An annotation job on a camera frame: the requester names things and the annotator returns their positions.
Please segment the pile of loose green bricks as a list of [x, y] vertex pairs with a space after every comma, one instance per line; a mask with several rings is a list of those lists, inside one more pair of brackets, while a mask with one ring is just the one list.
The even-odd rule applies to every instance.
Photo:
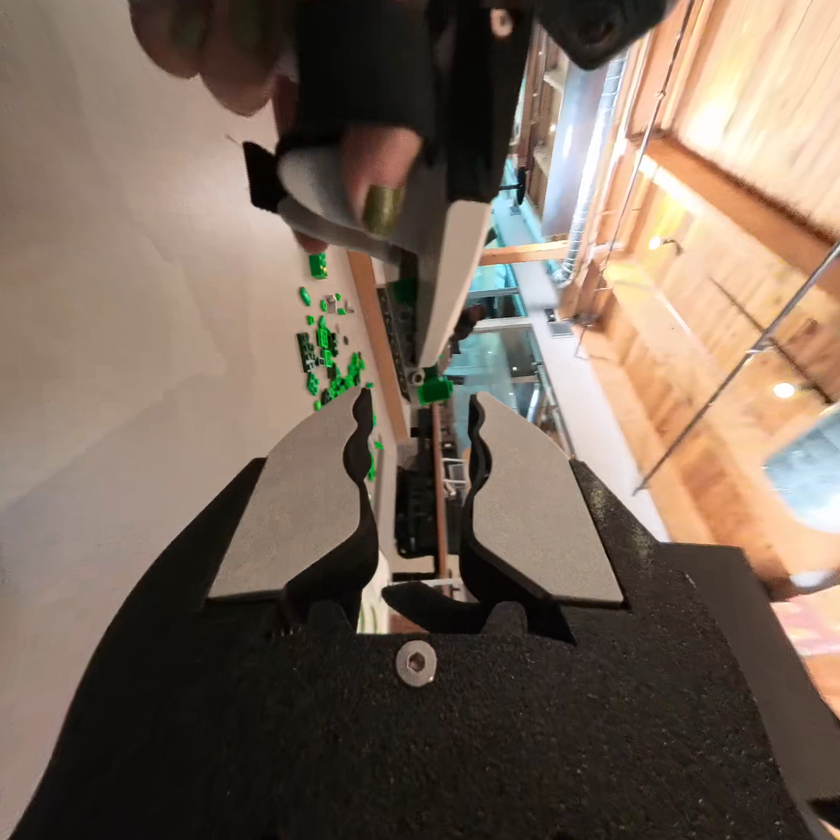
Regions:
[[353, 289], [329, 272], [323, 251], [304, 253], [302, 276], [294, 292], [290, 345], [297, 420], [316, 416], [353, 389], [371, 393], [370, 463], [365, 485], [369, 497], [385, 484], [385, 456], [393, 447], [385, 390], [374, 347]]

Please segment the green and grey brick assembly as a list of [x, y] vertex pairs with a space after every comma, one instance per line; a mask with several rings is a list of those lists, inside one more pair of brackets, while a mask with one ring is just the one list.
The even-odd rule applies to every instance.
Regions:
[[423, 368], [417, 361], [417, 281], [386, 282], [376, 287], [376, 294], [403, 399], [423, 407], [449, 400], [454, 383], [439, 370], [439, 363]]

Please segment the silver ventilation duct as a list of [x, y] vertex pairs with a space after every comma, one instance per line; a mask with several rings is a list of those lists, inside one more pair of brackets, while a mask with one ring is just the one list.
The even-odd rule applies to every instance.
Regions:
[[546, 204], [540, 233], [566, 239], [553, 272], [561, 290], [572, 281], [595, 193], [596, 177], [613, 126], [630, 49], [597, 70], [571, 63], [554, 134]]

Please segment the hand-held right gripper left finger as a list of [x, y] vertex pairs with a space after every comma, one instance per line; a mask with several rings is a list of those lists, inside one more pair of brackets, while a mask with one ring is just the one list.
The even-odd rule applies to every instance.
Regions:
[[270, 450], [209, 602], [274, 602], [293, 626], [332, 602], [358, 630], [362, 593], [379, 563], [366, 486], [372, 431], [371, 391], [353, 387]]

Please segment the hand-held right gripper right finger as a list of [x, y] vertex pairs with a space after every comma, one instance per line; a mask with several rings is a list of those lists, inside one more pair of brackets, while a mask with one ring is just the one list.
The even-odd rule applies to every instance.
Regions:
[[624, 593], [571, 459], [494, 396], [469, 399], [469, 493], [459, 568], [487, 611], [519, 604], [531, 634], [574, 644], [564, 606], [620, 608]]

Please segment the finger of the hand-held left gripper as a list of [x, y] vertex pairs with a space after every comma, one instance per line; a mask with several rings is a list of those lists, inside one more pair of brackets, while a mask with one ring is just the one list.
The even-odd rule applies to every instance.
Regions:
[[366, 254], [397, 265], [402, 250], [365, 232], [356, 221], [341, 181], [339, 153], [333, 147], [270, 152], [243, 144], [248, 194], [259, 210], [279, 216], [293, 232], [325, 245]]
[[413, 368], [436, 364], [455, 329], [485, 247], [493, 197], [451, 198], [445, 162], [417, 161], [407, 177], [394, 245], [416, 269], [415, 324], [408, 340]]

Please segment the person's left hand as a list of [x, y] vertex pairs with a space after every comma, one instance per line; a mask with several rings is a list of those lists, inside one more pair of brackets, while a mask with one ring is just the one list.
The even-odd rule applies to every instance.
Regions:
[[[300, 75], [295, 14], [303, 2], [129, 2], [143, 51], [174, 77], [200, 77], [226, 110], [243, 117], [270, 106], [276, 148], [298, 121]], [[336, 148], [341, 181], [356, 221], [394, 243], [404, 187], [424, 151], [411, 130], [362, 125]], [[295, 233], [310, 254], [327, 245]]]

